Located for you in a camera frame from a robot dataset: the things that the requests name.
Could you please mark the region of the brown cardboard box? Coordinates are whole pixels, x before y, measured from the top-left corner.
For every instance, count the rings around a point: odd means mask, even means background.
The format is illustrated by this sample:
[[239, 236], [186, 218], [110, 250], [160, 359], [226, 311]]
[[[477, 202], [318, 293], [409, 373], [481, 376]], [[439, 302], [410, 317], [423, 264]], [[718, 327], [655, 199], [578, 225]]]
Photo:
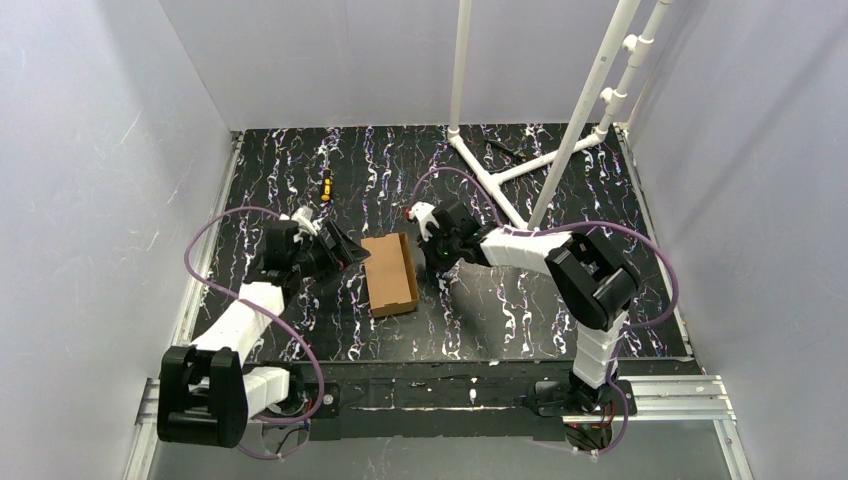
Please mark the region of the brown cardboard box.
[[414, 311], [419, 291], [407, 235], [367, 237], [362, 247], [370, 254], [363, 265], [371, 315], [383, 318]]

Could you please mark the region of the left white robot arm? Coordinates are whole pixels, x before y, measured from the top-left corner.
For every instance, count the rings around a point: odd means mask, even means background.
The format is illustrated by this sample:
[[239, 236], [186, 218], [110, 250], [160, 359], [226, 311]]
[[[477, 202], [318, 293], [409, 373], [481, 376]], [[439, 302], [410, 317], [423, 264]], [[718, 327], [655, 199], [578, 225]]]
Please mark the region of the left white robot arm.
[[157, 434], [170, 443], [234, 448], [249, 420], [287, 400], [284, 367], [244, 369], [255, 342], [280, 323], [303, 280], [333, 276], [369, 257], [338, 226], [304, 213], [269, 222], [262, 244], [224, 313], [186, 346], [163, 355]]

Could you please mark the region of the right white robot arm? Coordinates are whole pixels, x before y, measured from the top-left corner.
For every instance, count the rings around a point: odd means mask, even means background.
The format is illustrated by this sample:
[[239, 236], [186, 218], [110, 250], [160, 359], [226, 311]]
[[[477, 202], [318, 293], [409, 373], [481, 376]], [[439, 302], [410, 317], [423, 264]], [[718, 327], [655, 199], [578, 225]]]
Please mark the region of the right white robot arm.
[[417, 202], [406, 217], [418, 226], [417, 244], [430, 270], [445, 272], [465, 261], [528, 270], [553, 280], [577, 323], [577, 353], [567, 380], [543, 380], [530, 387], [527, 408], [552, 417], [589, 413], [607, 401], [618, 378], [617, 349], [640, 279], [599, 228], [520, 233], [479, 223], [459, 202]]

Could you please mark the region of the yellow black screwdriver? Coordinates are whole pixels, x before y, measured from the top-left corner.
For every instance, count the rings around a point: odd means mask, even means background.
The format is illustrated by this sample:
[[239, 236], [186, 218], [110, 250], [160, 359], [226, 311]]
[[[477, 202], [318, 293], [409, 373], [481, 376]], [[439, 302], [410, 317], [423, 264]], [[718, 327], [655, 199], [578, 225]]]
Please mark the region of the yellow black screwdriver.
[[332, 171], [330, 169], [325, 169], [322, 173], [322, 186], [321, 186], [321, 201], [329, 202], [332, 199]]

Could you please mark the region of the white PVC pipe frame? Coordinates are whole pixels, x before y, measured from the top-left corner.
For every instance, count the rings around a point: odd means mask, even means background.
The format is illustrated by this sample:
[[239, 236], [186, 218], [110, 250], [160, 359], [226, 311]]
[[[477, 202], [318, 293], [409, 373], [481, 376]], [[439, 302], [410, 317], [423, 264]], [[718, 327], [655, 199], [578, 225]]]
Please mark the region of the white PVC pipe frame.
[[[510, 222], [518, 227], [539, 225], [555, 184], [564, 173], [571, 154], [601, 144], [616, 116], [625, 106], [635, 106], [634, 81], [656, 47], [656, 35], [673, 4], [654, 2], [643, 28], [630, 28], [641, 9], [638, 1], [620, 1], [610, 10], [606, 1], [556, 2], [560, 16], [540, 24], [523, 23], [521, 15], [534, 11], [534, 1], [508, 1], [506, 26], [511, 35], [523, 39], [544, 29], [560, 33], [561, 42], [539, 51], [521, 51], [521, 65], [515, 73], [501, 64], [489, 69], [468, 63], [472, 33], [473, 4], [458, 4], [454, 65], [447, 138], [476, 179]], [[463, 105], [470, 95], [465, 83], [468, 73], [489, 74], [502, 81], [515, 80], [515, 101], [496, 99], [483, 93], [481, 99], [493, 105], [495, 122], [533, 123], [537, 120], [564, 123], [567, 128], [557, 149], [532, 158], [500, 173], [487, 171], [468, 149], [460, 133]], [[504, 183], [551, 166], [540, 196], [529, 217], [523, 217], [504, 195]]]

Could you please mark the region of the aluminium base frame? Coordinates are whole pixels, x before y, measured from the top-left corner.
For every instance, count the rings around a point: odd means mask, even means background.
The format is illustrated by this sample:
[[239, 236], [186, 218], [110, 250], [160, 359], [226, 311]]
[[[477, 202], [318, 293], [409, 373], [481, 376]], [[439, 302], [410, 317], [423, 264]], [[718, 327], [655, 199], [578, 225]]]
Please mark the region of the aluminium base frame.
[[[282, 213], [261, 208], [265, 226]], [[570, 230], [585, 233], [599, 228], [614, 249], [610, 233], [634, 237], [625, 226], [588, 220], [545, 230], [523, 229], [495, 217], [483, 225], [508, 227], [520, 233], [550, 234]], [[625, 338], [639, 329], [631, 317], [632, 307], [642, 288], [630, 303], [617, 349], [618, 378], [612, 383], [607, 401], [589, 413], [542, 417], [524, 404], [530, 387], [538, 381], [565, 381], [571, 361], [526, 361], [510, 364], [437, 362], [425, 365], [392, 363], [376, 367], [343, 367], [322, 363], [302, 333], [293, 331], [281, 315], [255, 342], [244, 369], [284, 367], [291, 374], [286, 401], [273, 404], [249, 420], [270, 427], [292, 426], [306, 438], [325, 440], [338, 435], [343, 419], [359, 414], [365, 418], [398, 417], [398, 434], [417, 436], [535, 435], [545, 440], [564, 441], [570, 451], [600, 456], [609, 453], [624, 437], [626, 428], [637, 421], [710, 421], [715, 425], [728, 472], [734, 479], [748, 479], [752, 472], [736, 429], [736, 416], [722, 380], [717, 376], [648, 375], [626, 376], [621, 371], [620, 353]], [[157, 434], [157, 408], [160, 391], [158, 374], [146, 385], [138, 422]], [[234, 448], [241, 447], [241, 442]]]

